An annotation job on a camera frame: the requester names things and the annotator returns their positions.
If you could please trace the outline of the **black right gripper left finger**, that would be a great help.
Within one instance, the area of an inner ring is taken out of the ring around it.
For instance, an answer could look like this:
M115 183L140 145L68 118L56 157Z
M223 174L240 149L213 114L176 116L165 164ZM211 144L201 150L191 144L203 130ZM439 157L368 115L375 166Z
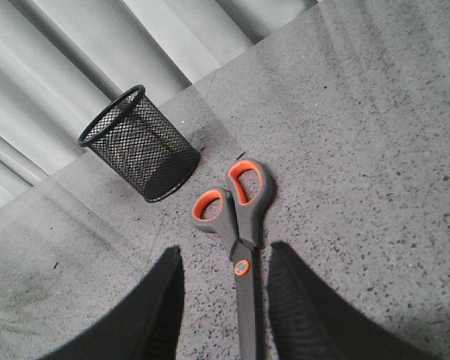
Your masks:
M178 246L106 316L44 359L175 359L185 280Z

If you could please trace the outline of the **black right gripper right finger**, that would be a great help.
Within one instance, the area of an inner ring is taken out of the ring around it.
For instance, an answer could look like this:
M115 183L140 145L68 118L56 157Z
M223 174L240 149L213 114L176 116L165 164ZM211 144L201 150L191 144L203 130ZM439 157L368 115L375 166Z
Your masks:
M348 304L290 245L271 247L268 313L279 359L431 359Z

